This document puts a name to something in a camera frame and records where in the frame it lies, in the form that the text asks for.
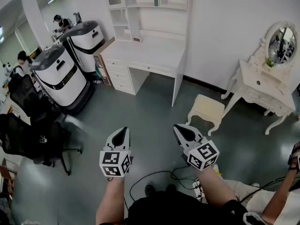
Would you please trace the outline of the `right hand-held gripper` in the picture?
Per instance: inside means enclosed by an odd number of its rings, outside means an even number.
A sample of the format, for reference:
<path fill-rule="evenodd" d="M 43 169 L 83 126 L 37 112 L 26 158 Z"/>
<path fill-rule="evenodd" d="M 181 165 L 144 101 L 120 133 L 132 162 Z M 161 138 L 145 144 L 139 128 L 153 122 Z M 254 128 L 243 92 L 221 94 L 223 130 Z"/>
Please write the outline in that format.
<path fill-rule="evenodd" d="M 174 124 L 173 132 L 179 145 L 184 149 L 187 163 L 199 171 L 216 163 L 219 150 L 212 140 L 203 137 L 200 131 L 189 125 Z"/>

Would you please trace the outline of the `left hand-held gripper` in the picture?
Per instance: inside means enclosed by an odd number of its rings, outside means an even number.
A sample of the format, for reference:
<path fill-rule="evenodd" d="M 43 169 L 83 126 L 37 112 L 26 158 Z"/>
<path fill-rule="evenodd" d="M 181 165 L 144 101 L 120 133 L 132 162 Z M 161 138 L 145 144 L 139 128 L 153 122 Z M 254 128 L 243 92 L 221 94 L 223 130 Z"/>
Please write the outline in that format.
<path fill-rule="evenodd" d="M 133 157 L 130 131 L 122 127 L 110 134 L 106 146 L 100 151 L 99 166 L 106 177 L 124 177 L 129 172 Z"/>

